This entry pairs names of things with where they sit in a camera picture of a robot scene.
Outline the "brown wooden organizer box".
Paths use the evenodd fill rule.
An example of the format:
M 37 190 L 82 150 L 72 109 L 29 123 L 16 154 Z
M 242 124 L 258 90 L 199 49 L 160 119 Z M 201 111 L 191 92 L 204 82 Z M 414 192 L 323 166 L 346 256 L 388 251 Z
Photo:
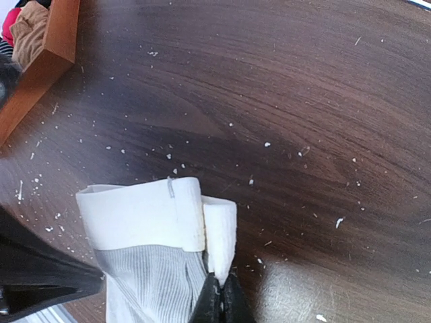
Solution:
M 41 52 L 24 69 L 16 90 L 1 108 L 1 144 L 75 63 L 79 6 L 80 0 L 51 3 Z

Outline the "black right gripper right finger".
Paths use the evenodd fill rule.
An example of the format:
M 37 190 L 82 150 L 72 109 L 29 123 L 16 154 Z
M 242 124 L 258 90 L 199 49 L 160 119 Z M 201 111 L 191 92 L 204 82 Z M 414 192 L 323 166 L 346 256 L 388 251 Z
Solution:
M 224 287 L 222 322 L 226 323 L 256 323 L 245 294 L 242 291 L 238 277 L 229 274 Z

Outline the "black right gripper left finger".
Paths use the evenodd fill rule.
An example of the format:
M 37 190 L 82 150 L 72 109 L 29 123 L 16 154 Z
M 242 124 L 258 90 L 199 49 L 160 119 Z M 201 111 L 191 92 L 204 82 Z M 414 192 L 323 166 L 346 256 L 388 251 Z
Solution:
M 209 273 L 202 286 L 190 323 L 220 323 L 222 288 L 213 273 Z

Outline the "grey beige sock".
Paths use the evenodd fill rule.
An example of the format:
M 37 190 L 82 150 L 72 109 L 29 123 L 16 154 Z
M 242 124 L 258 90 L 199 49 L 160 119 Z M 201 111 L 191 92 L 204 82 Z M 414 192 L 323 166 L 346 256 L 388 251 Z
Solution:
M 198 179 L 91 185 L 76 200 L 106 275 L 107 322 L 188 322 L 206 276 L 227 279 L 237 206 Z

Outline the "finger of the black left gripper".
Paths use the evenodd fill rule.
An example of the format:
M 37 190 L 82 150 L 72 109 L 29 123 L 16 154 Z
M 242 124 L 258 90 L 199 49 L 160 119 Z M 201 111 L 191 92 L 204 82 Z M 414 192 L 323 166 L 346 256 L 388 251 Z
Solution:
M 1 321 L 100 292 L 104 274 L 41 240 L 1 208 Z

